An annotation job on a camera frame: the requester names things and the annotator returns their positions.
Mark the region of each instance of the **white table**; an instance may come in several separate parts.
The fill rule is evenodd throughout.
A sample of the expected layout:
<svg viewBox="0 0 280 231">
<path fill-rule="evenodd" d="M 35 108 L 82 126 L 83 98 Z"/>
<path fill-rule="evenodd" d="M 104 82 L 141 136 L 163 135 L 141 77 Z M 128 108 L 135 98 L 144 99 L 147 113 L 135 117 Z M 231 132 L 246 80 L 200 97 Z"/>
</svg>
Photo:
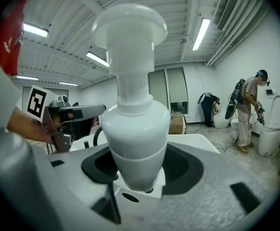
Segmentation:
<svg viewBox="0 0 280 231">
<path fill-rule="evenodd" d="M 89 146 L 93 147 L 93 138 L 94 135 L 89 135 L 75 141 L 71 146 L 71 151 L 84 149 L 84 141 L 87 141 L 89 143 Z M 168 135 L 168 142 L 190 145 L 202 150 L 220 154 L 217 148 L 205 136 L 201 134 L 171 134 Z M 102 131 L 98 136 L 97 144 L 101 145 L 106 143 L 108 142 L 104 132 Z"/>
</svg>

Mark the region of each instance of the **khaki pants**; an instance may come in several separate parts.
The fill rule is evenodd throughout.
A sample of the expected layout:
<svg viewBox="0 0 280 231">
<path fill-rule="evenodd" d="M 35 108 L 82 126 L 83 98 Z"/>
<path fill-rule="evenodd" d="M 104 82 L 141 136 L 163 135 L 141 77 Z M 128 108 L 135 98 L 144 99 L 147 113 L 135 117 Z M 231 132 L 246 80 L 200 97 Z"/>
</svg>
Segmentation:
<svg viewBox="0 0 280 231">
<path fill-rule="evenodd" d="M 245 113 L 241 110 L 238 111 L 238 130 L 239 130 L 239 147 L 247 146 L 251 142 L 251 125 L 250 116 L 251 114 Z"/>
</svg>

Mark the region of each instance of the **sneaker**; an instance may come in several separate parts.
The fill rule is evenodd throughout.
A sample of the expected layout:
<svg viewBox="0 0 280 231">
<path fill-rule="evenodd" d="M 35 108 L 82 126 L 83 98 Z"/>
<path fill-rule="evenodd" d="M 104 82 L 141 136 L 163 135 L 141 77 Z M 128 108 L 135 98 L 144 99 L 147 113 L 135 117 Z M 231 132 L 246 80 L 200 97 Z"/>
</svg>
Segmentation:
<svg viewBox="0 0 280 231">
<path fill-rule="evenodd" d="M 246 146 L 242 146 L 238 148 L 240 152 L 247 154 L 249 152 L 248 148 Z"/>
<path fill-rule="evenodd" d="M 250 141 L 250 143 L 247 145 L 247 147 L 249 148 L 253 148 L 255 144 L 252 143 L 252 141 Z"/>
</svg>

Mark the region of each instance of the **cardboard box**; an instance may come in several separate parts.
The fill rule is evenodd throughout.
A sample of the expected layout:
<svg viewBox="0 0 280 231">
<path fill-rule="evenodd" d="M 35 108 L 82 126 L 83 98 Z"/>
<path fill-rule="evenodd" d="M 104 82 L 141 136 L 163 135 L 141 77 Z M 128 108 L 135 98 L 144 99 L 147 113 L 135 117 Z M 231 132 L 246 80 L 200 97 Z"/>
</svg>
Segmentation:
<svg viewBox="0 0 280 231">
<path fill-rule="evenodd" d="M 185 134 L 185 133 L 186 133 L 185 116 L 181 113 L 172 113 L 169 134 Z"/>
</svg>

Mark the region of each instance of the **air vent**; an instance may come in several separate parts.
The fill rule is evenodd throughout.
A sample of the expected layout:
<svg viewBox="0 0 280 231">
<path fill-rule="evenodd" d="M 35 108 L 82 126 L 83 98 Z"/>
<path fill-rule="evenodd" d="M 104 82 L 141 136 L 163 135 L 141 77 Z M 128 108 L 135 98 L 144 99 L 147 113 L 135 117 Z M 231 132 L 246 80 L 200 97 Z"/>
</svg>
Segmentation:
<svg viewBox="0 0 280 231">
<path fill-rule="evenodd" d="M 227 6 L 218 23 L 218 26 L 217 26 L 218 30 L 223 31 L 223 28 L 226 25 L 229 17 L 231 16 L 231 13 L 233 12 L 233 9 L 234 9 L 236 3 L 237 3 L 237 0 L 228 0 Z"/>
</svg>

